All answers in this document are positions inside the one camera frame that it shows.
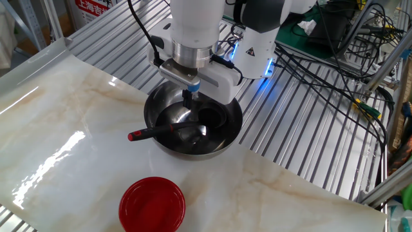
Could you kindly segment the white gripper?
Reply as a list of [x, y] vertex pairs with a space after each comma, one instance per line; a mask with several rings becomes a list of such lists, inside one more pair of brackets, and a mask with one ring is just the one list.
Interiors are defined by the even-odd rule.
[[[221, 104], [229, 104], [240, 89], [240, 74], [219, 63], [200, 68], [197, 76], [200, 78], [199, 92]], [[192, 108], [192, 92], [183, 90], [182, 97], [183, 107]]]

